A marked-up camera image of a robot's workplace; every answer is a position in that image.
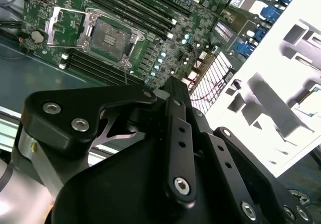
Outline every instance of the ram slot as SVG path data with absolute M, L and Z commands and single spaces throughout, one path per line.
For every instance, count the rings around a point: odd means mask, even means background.
M 149 24 L 155 26 L 156 28 L 164 32 L 169 32 L 173 27 L 171 23 L 167 23 L 167 25 L 160 23 L 157 18 L 155 19 L 152 17 L 152 15 L 141 12 L 137 6 L 134 6 L 128 1 L 127 2 L 124 0 L 105 0 L 105 1 L 108 2 L 109 4 L 119 7 L 124 12 L 133 14 L 134 16 L 148 22 Z
M 133 8 L 141 11 L 143 13 L 148 14 L 149 17 L 153 17 L 157 21 L 162 22 L 164 25 L 172 26 L 173 17 L 165 12 L 160 12 L 159 9 L 155 9 L 153 6 L 143 3 L 140 0 L 119 0 L 121 2 L 126 3 L 127 5 L 131 5 Z
M 68 59 L 71 69 L 77 70 L 108 85 L 126 84 L 125 73 L 84 53 L 73 51 Z M 127 74 L 128 84 L 142 84 L 143 81 Z
M 185 15 L 185 16 L 187 16 L 187 17 L 189 17 L 189 16 L 191 15 L 191 12 L 190 12 L 190 11 L 188 11 L 188 10 L 184 9 L 183 7 L 175 4 L 175 3 L 172 2 L 172 1 L 169 1 L 169 0 L 158 0 L 158 1 L 162 2 L 163 4 L 166 4 L 166 5 L 170 6 L 170 7 L 173 8 L 174 10 L 182 13 L 183 15 Z
M 133 14 L 123 11 L 118 6 L 112 5 L 106 1 L 103 2 L 102 0 L 90 0 L 90 1 L 100 6 L 102 9 L 106 9 L 109 12 L 113 12 L 114 14 L 120 16 L 121 18 L 128 20 L 137 26 L 140 26 L 142 29 L 146 29 L 149 32 L 156 34 L 157 36 L 162 37 L 163 39 L 165 39 L 167 36 L 167 32 L 161 31 L 155 26 L 148 24 L 144 20 L 138 17 L 135 17 Z

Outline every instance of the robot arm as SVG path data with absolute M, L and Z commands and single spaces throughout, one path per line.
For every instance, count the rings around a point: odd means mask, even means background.
M 55 205 L 48 223 L 312 223 L 227 128 L 212 131 L 185 84 L 37 92 L 17 135 Z M 93 145 L 145 139 L 89 167 Z

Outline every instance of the screw hole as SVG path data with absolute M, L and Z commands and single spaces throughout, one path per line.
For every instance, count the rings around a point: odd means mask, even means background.
M 186 147 L 186 144 L 182 141 L 179 141 L 179 145 L 182 147 L 182 148 L 185 148 Z
M 225 165 L 226 165 L 227 168 L 232 169 L 232 166 L 231 166 L 231 164 L 229 162 L 225 162 Z

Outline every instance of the red wire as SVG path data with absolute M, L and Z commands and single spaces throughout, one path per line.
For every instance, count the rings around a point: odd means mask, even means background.
M 219 84 L 219 82 L 216 82 L 214 86 L 212 87 L 211 91 L 209 91 L 205 96 L 199 98 L 199 99 L 191 99 L 191 101 L 199 101 L 205 99 L 211 92 L 213 92 L 214 88 Z

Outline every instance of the motherboard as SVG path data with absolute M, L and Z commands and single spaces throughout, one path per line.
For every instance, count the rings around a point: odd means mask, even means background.
M 158 88 L 213 60 L 229 0 L 24 0 L 23 46 L 101 85 Z

